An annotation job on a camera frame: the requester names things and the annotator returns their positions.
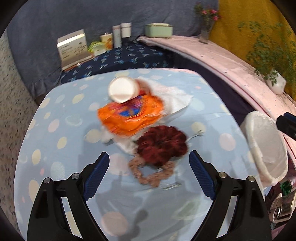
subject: yellow curtain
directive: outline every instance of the yellow curtain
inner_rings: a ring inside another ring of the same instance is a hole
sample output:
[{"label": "yellow curtain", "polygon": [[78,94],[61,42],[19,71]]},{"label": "yellow curtain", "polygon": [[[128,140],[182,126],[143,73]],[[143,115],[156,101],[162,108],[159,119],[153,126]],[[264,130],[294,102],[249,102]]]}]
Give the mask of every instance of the yellow curtain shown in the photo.
[{"label": "yellow curtain", "polygon": [[[246,55],[252,50],[255,37],[248,29],[239,32],[237,26],[240,22],[257,21],[260,23],[264,20],[271,25],[282,23],[283,31],[287,27],[290,28],[285,17],[270,0],[220,0],[219,5],[222,19],[215,23],[210,40],[246,62],[248,62]],[[292,34],[291,40],[296,42],[295,34]],[[287,86],[285,89],[288,94],[290,94],[289,88]]]}]

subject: speckled wall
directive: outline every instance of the speckled wall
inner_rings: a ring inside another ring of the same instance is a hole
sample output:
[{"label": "speckled wall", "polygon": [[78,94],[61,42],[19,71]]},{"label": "speckled wall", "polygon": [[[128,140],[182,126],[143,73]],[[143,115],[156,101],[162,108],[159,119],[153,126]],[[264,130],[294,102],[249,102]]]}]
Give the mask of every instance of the speckled wall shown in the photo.
[{"label": "speckled wall", "polygon": [[37,105],[21,81],[7,34],[0,38],[0,205],[18,230],[14,199],[17,157]]}]

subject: glass vase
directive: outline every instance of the glass vase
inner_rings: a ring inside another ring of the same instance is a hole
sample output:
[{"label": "glass vase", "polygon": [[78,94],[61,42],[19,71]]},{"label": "glass vase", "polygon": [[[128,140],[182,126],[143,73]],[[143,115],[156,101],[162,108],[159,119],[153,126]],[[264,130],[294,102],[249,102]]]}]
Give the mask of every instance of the glass vase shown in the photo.
[{"label": "glass vase", "polygon": [[199,35],[201,43],[208,44],[210,32],[214,26],[214,23],[214,21],[210,21],[208,24],[202,24]]},{"label": "glass vase", "polygon": [[200,30],[200,42],[203,44],[208,44],[209,42],[209,35],[210,35],[210,31],[208,29],[201,29]]}]

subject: blue gripper pad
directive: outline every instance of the blue gripper pad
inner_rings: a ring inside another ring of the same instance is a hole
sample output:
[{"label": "blue gripper pad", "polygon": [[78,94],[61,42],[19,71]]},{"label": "blue gripper pad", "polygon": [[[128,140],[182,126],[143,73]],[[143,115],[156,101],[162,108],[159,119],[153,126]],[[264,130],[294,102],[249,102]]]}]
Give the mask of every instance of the blue gripper pad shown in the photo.
[{"label": "blue gripper pad", "polygon": [[87,201],[89,198],[92,198],[95,195],[109,167],[109,163],[109,155],[105,153],[84,183],[83,198],[85,201]]},{"label": "blue gripper pad", "polygon": [[200,160],[199,156],[196,155],[194,151],[189,154],[189,164],[190,167],[198,180],[204,194],[211,198],[212,200],[215,199],[215,183],[209,173],[207,172],[206,168],[204,167],[203,160]]}]

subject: light blue tablecloth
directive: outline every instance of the light blue tablecloth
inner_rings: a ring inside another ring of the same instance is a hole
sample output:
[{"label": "light blue tablecloth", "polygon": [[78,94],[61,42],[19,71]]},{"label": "light blue tablecloth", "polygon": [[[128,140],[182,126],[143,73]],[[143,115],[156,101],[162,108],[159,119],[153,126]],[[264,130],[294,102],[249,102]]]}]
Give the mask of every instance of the light blue tablecloth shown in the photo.
[{"label": "light blue tablecloth", "polygon": [[[193,95],[191,104],[166,124],[176,126],[188,137],[202,127],[204,135],[191,139],[189,149],[197,150],[218,171],[241,179],[258,176],[237,123],[201,76],[161,69],[128,70],[120,74],[154,79]],[[102,151],[110,155],[110,167],[95,197],[87,204],[109,240],[189,241],[199,228],[211,200],[204,196],[189,166],[188,154],[179,161],[170,179],[163,181],[161,187],[150,189],[131,175],[127,168],[131,156],[116,144],[100,141],[101,123],[96,110],[108,103],[107,86],[118,75],[119,72],[111,72],[61,85],[38,108],[22,144],[15,173],[15,209],[24,237],[43,179],[62,180],[81,172]],[[163,188],[176,182],[181,185]],[[66,200],[63,202],[73,227],[69,205]],[[227,231],[232,212],[229,211],[220,234]]]}]

